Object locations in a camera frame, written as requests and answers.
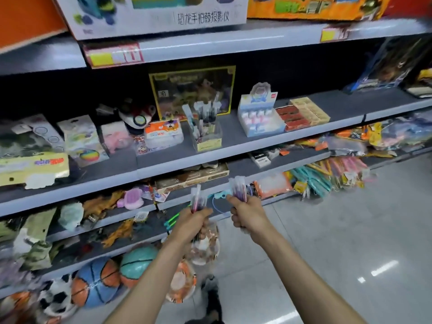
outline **blue basketball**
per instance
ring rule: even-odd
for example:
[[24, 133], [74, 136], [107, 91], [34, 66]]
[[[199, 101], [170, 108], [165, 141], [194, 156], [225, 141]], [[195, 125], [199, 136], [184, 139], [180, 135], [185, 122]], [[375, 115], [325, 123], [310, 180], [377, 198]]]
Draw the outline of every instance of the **blue basketball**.
[[125, 254], [120, 264], [122, 283], [128, 288], [134, 287], [157, 254], [158, 250], [151, 245], [134, 249]]
[[117, 296], [121, 284], [117, 264], [101, 257], [78, 271], [72, 283], [72, 300], [84, 308], [104, 305]]

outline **white box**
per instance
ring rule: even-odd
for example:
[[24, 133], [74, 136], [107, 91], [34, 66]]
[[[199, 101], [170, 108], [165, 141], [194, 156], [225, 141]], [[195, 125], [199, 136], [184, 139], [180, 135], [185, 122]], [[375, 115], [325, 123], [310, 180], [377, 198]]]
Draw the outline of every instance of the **white box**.
[[77, 40], [244, 24], [248, 0], [57, 0]]

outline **hand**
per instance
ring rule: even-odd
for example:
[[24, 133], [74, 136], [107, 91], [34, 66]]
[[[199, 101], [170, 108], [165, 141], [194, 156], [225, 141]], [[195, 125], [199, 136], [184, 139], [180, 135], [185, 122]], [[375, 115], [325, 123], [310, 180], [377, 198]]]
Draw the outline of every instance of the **hand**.
[[234, 226], [245, 227], [255, 243], [260, 244], [261, 238], [275, 229], [267, 218], [261, 200], [256, 196], [247, 196], [247, 202], [242, 202], [231, 195], [226, 196], [226, 199], [234, 206], [231, 208]]
[[201, 232], [201, 236], [204, 238], [206, 234], [204, 226], [207, 225], [208, 217], [212, 212], [213, 209], [211, 208], [204, 208], [195, 213], [191, 212], [190, 207], [183, 209], [169, 236], [184, 245], [190, 243], [198, 232]]

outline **orange toy box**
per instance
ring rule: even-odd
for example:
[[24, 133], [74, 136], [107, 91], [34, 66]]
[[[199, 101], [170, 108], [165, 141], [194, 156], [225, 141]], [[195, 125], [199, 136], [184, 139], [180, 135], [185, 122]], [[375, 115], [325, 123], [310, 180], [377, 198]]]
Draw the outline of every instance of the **orange toy box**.
[[67, 31], [53, 0], [1, 0], [0, 54]]
[[249, 0], [248, 18], [380, 19], [390, 0]]

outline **soccer ball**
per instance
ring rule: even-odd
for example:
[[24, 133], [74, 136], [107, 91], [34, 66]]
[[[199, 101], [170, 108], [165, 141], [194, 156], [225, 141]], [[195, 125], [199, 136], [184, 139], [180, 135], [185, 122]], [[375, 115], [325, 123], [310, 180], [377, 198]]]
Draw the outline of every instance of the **soccer ball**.
[[72, 301], [74, 274], [49, 281], [39, 294], [36, 321], [39, 324], [55, 323], [72, 316], [78, 307]]

